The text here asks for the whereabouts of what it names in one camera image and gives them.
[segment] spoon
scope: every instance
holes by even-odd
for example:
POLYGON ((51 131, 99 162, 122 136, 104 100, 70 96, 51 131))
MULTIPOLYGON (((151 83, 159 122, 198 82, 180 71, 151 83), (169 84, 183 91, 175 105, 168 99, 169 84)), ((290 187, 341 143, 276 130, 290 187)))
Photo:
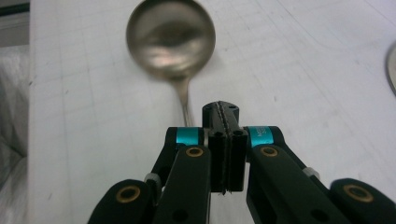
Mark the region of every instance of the spoon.
POLYGON ((192 126, 188 86, 215 48, 215 27, 192 0, 146 0, 132 13, 126 30, 128 49, 150 75, 177 91, 185 126, 192 126))

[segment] black plastic part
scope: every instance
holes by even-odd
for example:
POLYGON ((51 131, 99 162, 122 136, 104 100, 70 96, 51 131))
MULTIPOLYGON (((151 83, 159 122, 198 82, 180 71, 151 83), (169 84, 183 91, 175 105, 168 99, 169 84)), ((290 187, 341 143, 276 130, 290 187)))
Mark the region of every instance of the black plastic part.
POLYGON ((151 192, 142 181, 124 180, 111 187, 92 212, 88 224, 144 224, 150 223, 153 214, 151 192), (128 186, 140 189, 138 197, 129 203, 120 203, 117 193, 128 186))
POLYGON ((163 144, 163 150, 161 150, 158 159, 151 170, 152 173, 160 176, 163 186, 166 184, 169 173, 171 172, 172 165, 177 154, 177 128, 168 128, 165 136, 165 143, 163 144))
POLYGON ((210 150, 202 146, 182 147, 177 153, 153 223, 208 223, 209 205, 210 150), (190 148, 199 148, 203 154, 189 156, 187 151, 190 148))
POLYGON ((349 223, 281 147, 258 145, 250 159, 247 205, 256 223, 349 223), (264 156, 262 147, 274 148, 277 155, 264 156), (267 207, 274 213, 262 210, 267 207))
POLYGON ((23 12, 29 12, 29 11, 30 11, 30 3, 23 3, 9 7, 0 7, 0 17, 23 13, 23 12))
POLYGON ((239 108, 218 101, 203 107, 203 127, 209 129, 212 152, 212 192, 242 191, 248 133, 239 128, 239 108))
POLYGON ((396 223, 395 203, 383 193, 355 179, 340 179, 332 182, 330 195, 336 206, 353 222, 353 223, 396 223), (345 189, 347 186, 354 186, 353 189, 345 189))

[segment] white table surface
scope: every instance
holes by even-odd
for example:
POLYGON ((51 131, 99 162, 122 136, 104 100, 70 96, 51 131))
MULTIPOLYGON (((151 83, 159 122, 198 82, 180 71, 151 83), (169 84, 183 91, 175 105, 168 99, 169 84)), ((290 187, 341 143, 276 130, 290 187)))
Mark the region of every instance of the white table surface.
MULTIPOLYGON (((191 109, 222 100, 240 126, 275 125, 321 174, 352 177, 396 201, 396 97, 385 58, 393 0, 202 0, 216 27, 191 109)), ((131 60, 125 27, 136 0, 33 0, 31 224, 86 223, 115 183, 151 170, 183 119, 172 87, 131 60)), ((213 223, 252 223, 246 193, 212 195, 213 223)))

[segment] screw hole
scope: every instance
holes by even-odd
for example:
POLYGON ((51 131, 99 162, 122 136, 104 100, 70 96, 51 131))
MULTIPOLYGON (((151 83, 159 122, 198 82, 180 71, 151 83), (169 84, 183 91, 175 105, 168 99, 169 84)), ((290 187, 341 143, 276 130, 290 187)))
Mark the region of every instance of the screw hole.
POLYGON ((204 151, 198 147, 190 147, 189 149, 186 150, 186 154, 189 157, 200 157, 204 154, 204 151))
POLYGON ((322 210, 319 209, 314 209, 311 211, 311 216, 316 219, 317 221, 320 222, 327 222, 329 221, 329 216, 323 212, 322 210))
POLYGON ((136 200, 140 195, 140 188, 132 185, 127 186, 119 190, 116 195, 116 199, 119 203, 130 203, 136 200))
POLYGON ((187 220, 188 217, 189 214, 183 209, 176 210, 172 215, 173 220, 176 222, 183 222, 187 220))

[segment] teal marker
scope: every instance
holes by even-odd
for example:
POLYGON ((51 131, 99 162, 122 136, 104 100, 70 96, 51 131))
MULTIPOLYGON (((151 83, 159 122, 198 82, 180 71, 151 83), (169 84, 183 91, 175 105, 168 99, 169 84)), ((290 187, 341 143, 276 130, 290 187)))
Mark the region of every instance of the teal marker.
POLYGON ((176 143, 198 145, 198 128, 177 128, 176 143))
POLYGON ((251 147, 259 144, 273 144, 274 137, 268 126, 248 126, 251 147))

